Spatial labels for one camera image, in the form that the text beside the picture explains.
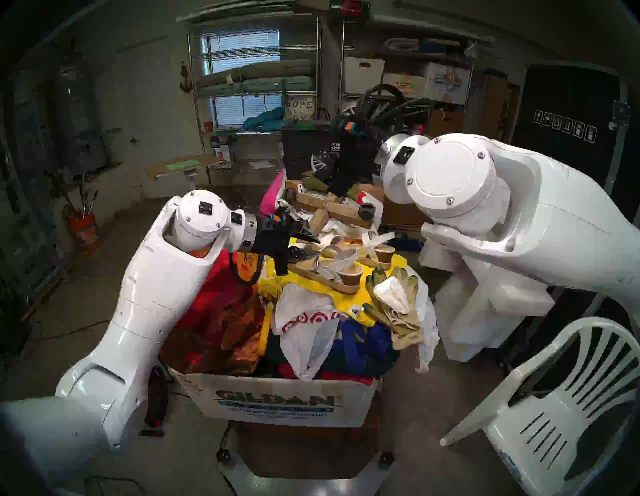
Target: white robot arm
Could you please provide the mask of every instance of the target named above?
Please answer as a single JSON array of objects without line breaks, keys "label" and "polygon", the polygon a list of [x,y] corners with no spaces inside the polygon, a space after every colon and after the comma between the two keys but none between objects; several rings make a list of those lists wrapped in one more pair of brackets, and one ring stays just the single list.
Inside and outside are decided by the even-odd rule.
[{"label": "white robot arm", "polygon": [[[546,284],[602,293],[640,321],[640,231],[580,171],[472,134],[394,137],[376,160],[385,193],[393,185],[401,203],[433,219],[422,227],[429,240]],[[499,221],[505,184],[502,233],[477,239]]]},{"label": "white robot arm", "polygon": [[[0,444],[14,447],[0,461],[8,490],[15,482],[20,492],[32,480],[32,494],[45,492],[137,433],[147,411],[148,377],[166,336],[220,251],[250,251],[259,229],[254,215],[230,211],[209,191],[166,203],[127,267],[98,346],[65,373],[55,397],[0,404]],[[190,254],[208,246],[203,258]]]}]

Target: red clothing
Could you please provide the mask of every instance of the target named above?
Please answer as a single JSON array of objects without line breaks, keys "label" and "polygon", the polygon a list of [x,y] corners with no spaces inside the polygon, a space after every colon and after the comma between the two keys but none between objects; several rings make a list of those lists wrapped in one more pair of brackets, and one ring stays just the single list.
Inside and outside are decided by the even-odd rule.
[{"label": "red clothing", "polygon": [[[278,374],[282,379],[298,379],[293,373],[289,364],[278,364]],[[324,379],[326,381],[356,381],[371,386],[373,377],[350,376],[339,372],[318,372],[314,379]]]}]

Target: cardboard box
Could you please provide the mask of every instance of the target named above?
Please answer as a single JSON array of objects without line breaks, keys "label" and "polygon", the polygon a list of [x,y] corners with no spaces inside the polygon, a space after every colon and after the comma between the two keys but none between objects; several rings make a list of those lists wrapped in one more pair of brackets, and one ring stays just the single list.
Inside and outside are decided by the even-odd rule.
[{"label": "cardboard box", "polygon": [[462,112],[434,110],[427,123],[426,135],[430,138],[437,138],[443,134],[462,132],[464,123],[465,115]]},{"label": "cardboard box", "polygon": [[184,157],[176,157],[175,159],[164,160],[156,164],[148,165],[145,167],[145,170],[151,179],[156,179],[169,175],[172,172],[197,171],[201,167],[220,163],[224,163],[224,161],[219,160],[213,155],[186,155]]},{"label": "cardboard box", "polygon": [[[385,72],[382,75],[382,82],[395,86],[405,97],[422,98],[424,94],[425,79],[422,76],[408,76],[406,74]],[[382,94],[390,95],[391,93],[382,92]]]},{"label": "cardboard box", "polygon": [[471,71],[450,65],[428,63],[424,67],[424,98],[464,105]]},{"label": "cardboard box", "polygon": [[206,417],[300,427],[361,427],[378,381],[298,381],[214,374],[173,376]]},{"label": "cardboard box", "polygon": [[515,126],[520,87],[506,79],[486,76],[484,105],[478,133],[492,140],[509,143]]},{"label": "cardboard box", "polygon": [[385,196],[382,210],[382,224],[391,227],[420,229],[422,224],[433,222],[415,204],[401,205],[392,202]]},{"label": "cardboard box", "polygon": [[356,57],[344,58],[344,93],[363,94],[380,83],[385,61]]}]

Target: work glove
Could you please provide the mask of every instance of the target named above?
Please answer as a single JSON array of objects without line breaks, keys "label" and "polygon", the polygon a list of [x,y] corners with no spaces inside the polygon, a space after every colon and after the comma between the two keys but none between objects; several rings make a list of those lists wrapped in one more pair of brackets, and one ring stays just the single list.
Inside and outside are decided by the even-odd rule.
[{"label": "work glove", "polygon": [[394,268],[391,276],[395,277],[406,294],[408,313],[403,314],[381,301],[374,292],[374,288],[387,279],[384,269],[378,266],[370,276],[367,276],[365,288],[371,297],[372,305],[365,303],[364,311],[378,322],[388,326],[392,332],[394,349],[404,349],[412,344],[422,342],[422,325],[415,309],[415,296],[418,293],[417,276],[409,277],[406,270]]}]

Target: sandal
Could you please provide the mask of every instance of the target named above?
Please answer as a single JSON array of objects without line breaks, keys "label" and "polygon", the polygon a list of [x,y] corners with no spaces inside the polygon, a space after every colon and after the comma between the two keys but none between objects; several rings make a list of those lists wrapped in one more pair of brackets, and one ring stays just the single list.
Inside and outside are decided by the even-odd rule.
[{"label": "sandal", "polygon": [[360,258],[358,262],[367,267],[382,268],[387,271],[391,268],[391,259],[396,249],[393,246],[384,244],[386,241],[395,238],[395,232],[388,232],[380,236],[369,238],[369,233],[362,235],[362,247],[359,249]]},{"label": "sandal", "polygon": [[342,250],[336,246],[337,254],[332,260],[320,260],[317,256],[297,264],[289,264],[289,271],[311,279],[345,294],[360,290],[360,279],[364,270],[355,264],[358,250]]}]

